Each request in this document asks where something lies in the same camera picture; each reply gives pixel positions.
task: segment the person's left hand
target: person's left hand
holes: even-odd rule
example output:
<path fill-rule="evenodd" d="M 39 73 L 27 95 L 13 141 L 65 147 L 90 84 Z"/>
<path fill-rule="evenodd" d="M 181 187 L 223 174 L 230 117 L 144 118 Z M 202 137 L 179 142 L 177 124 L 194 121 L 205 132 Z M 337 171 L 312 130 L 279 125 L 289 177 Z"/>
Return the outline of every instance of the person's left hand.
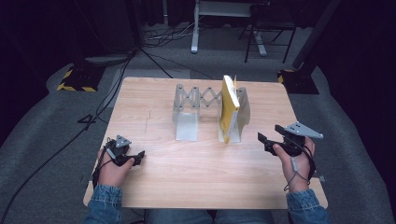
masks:
<path fill-rule="evenodd" d="M 102 155 L 102 150 L 103 149 L 99 150 L 98 152 L 98 160 Z M 105 164 L 100 170 L 98 184 L 119 188 L 125 179 L 125 176 L 132 168 L 132 165 L 134 164 L 134 158 L 129 159 L 122 166 L 114 164 L 113 161 L 108 161 L 111 161 L 111 158 L 108 153 L 105 152 L 101 165 L 105 164 L 106 162 L 107 164 Z"/>

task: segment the wooden table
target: wooden table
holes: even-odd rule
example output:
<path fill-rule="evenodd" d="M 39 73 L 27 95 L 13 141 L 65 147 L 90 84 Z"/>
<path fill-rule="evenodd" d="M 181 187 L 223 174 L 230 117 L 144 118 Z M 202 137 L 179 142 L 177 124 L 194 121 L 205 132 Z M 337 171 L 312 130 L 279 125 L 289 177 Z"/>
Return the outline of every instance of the wooden table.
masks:
<path fill-rule="evenodd" d="M 198 141 L 176 141 L 172 121 L 176 85 L 221 90 L 221 80 L 127 77 L 104 136 L 132 141 L 129 154 L 146 150 L 122 186 L 125 207 L 200 209 L 286 209 L 286 185 L 278 157 L 264 151 L 257 132 L 282 141 L 275 124 L 296 121 L 289 97 L 279 83 L 239 81 L 246 87 L 251 118 L 241 143 L 218 139 L 217 112 L 201 108 Z M 311 180 L 322 206 L 327 200 L 318 179 Z M 92 196 L 87 187 L 84 203 Z"/>

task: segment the book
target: book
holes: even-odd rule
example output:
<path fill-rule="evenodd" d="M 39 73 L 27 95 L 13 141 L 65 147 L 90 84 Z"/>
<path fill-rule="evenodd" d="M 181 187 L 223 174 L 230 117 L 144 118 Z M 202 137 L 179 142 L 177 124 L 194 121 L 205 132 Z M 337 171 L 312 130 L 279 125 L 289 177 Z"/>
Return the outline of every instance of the book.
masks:
<path fill-rule="evenodd" d="M 236 77 L 233 81 L 230 76 L 224 76 L 221 85 L 221 118 L 220 129 L 224 143 L 230 142 L 233 126 L 236 123 L 239 110 L 239 101 L 236 96 Z"/>

